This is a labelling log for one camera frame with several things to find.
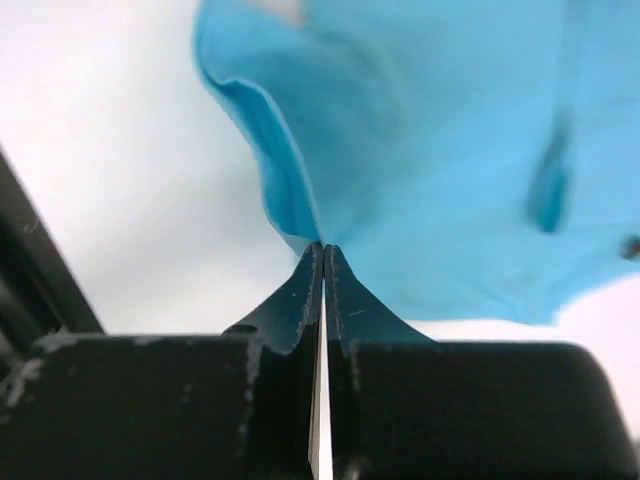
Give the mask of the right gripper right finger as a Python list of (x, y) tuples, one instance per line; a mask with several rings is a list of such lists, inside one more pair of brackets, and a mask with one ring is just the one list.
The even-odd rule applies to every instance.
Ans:
[(610, 383), (560, 342), (442, 342), (324, 251), (337, 479), (634, 479)]

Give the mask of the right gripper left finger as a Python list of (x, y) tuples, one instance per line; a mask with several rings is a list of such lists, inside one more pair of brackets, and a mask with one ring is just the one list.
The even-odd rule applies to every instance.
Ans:
[(5, 479), (309, 479), (323, 249), (219, 335), (42, 338), (1, 386)]

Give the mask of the light blue t-shirt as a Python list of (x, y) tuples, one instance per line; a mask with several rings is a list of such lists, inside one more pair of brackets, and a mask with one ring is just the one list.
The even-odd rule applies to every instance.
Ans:
[(635, 1), (205, 1), (194, 60), (273, 227), (408, 320), (548, 324), (639, 270)]

